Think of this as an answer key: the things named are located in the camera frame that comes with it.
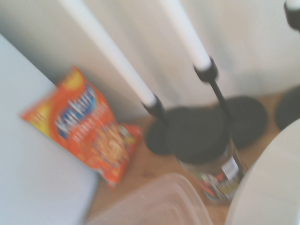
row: white candle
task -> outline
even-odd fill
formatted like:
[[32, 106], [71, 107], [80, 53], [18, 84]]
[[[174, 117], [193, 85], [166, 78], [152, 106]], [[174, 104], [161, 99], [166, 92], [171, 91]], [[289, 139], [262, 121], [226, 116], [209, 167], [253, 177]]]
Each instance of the white candle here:
[[195, 67], [202, 71], [208, 69], [211, 66], [210, 58], [179, 0], [160, 0], [160, 2]]
[[114, 65], [141, 101], [148, 107], [155, 105], [156, 98], [153, 93], [85, 3], [82, 0], [60, 0], [59, 2]]
[[300, 9], [300, 0], [286, 0], [286, 7], [290, 10]]

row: glass jar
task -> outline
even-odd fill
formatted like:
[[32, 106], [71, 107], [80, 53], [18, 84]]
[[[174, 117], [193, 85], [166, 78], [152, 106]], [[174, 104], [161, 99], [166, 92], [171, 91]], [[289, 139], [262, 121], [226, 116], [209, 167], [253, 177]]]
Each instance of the glass jar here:
[[213, 161], [198, 165], [178, 161], [199, 180], [206, 197], [219, 204], [230, 204], [246, 172], [232, 141]]
[[207, 108], [188, 110], [182, 120], [170, 123], [167, 141], [181, 166], [199, 180], [207, 198], [230, 204], [246, 168], [226, 120]]

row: white table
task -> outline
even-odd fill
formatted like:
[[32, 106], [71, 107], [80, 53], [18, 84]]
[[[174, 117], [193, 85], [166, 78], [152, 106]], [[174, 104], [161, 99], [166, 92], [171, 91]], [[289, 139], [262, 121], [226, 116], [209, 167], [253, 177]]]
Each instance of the white table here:
[[98, 175], [18, 114], [54, 88], [0, 35], [0, 224], [81, 224]]

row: orange snack bag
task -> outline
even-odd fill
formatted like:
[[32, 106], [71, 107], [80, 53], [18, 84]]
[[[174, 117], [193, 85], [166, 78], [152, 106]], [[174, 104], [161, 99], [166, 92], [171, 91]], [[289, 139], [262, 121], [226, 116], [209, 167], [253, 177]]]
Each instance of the orange snack bag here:
[[106, 99], [73, 68], [49, 96], [21, 116], [90, 168], [118, 184], [142, 131], [117, 123]]

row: plastic container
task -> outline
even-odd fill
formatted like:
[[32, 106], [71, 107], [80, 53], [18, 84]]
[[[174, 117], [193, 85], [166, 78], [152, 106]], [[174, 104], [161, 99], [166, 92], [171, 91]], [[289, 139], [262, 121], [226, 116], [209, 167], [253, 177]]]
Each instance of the plastic container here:
[[168, 146], [199, 180], [208, 199], [230, 204], [246, 170], [225, 119], [208, 108], [185, 109], [181, 114], [182, 119], [170, 122]]
[[199, 195], [171, 173], [125, 196], [86, 225], [212, 225]]

